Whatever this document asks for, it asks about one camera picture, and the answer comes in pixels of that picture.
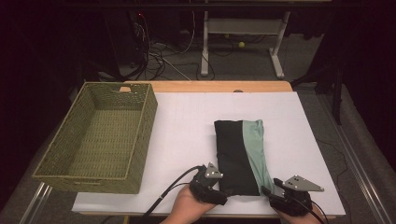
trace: person's left hand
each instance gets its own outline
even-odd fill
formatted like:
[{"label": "person's left hand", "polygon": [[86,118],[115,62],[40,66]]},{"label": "person's left hand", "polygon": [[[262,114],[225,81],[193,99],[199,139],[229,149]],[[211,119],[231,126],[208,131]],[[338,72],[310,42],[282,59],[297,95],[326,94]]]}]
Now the person's left hand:
[{"label": "person's left hand", "polygon": [[161,224],[191,224],[216,206],[213,203],[203,203],[196,200],[189,186],[186,185],[180,190],[171,214]]}]

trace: green fabric panel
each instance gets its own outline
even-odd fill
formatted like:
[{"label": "green fabric panel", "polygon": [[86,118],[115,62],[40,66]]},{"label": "green fabric panel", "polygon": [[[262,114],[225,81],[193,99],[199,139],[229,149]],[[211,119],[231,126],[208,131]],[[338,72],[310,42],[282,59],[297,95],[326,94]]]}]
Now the green fabric panel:
[{"label": "green fabric panel", "polygon": [[273,192],[274,184],[271,176],[268,173],[263,151],[264,128],[262,127],[262,120],[244,120],[242,128],[247,157],[251,170],[253,171],[254,177],[256,178],[259,193],[261,196],[263,195],[262,186],[265,186]]}]

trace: wicker basket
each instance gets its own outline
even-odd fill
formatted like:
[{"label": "wicker basket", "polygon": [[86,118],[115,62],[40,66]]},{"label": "wicker basket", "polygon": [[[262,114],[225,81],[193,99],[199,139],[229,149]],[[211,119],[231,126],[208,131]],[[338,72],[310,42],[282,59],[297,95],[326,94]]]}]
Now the wicker basket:
[{"label": "wicker basket", "polygon": [[150,84],[85,83],[33,177],[59,190],[138,193],[156,110]]}]

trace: black and teal garment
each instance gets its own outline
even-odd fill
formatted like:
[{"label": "black and teal garment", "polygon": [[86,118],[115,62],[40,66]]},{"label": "black and teal garment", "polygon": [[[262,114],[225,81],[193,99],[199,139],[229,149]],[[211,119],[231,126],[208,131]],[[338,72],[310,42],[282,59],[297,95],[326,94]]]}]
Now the black and teal garment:
[{"label": "black and teal garment", "polygon": [[263,153],[262,120],[215,121],[219,189],[228,196],[262,195],[261,186],[273,190]]}]

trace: black fabric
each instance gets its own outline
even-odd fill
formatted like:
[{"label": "black fabric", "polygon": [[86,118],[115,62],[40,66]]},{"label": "black fabric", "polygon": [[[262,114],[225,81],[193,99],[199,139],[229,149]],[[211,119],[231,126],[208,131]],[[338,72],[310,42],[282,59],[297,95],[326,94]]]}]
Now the black fabric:
[{"label": "black fabric", "polygon": [[260,196],[256,179],[250,168],[243,138],[243,121],[215,121],[219,171],[219,189],[228,196]]}]

